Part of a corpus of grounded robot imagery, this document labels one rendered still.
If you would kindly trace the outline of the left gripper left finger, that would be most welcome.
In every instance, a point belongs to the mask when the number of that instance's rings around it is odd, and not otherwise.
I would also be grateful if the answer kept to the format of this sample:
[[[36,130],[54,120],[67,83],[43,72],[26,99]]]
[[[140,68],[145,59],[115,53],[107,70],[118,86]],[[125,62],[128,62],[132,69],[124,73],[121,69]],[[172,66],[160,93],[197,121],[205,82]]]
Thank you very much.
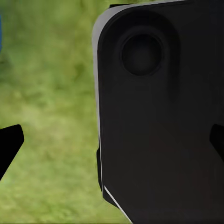
[[[0,129],[0,180],[24,143],[20,124]]]

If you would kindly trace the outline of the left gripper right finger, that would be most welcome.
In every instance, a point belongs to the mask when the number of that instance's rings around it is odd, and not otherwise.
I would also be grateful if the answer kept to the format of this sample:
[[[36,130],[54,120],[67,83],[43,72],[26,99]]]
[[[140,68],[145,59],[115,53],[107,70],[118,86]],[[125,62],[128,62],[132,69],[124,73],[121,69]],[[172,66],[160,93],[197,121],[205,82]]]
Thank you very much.
[[[209,141],[224,162],[224,126],[214,124],[210,132]]]

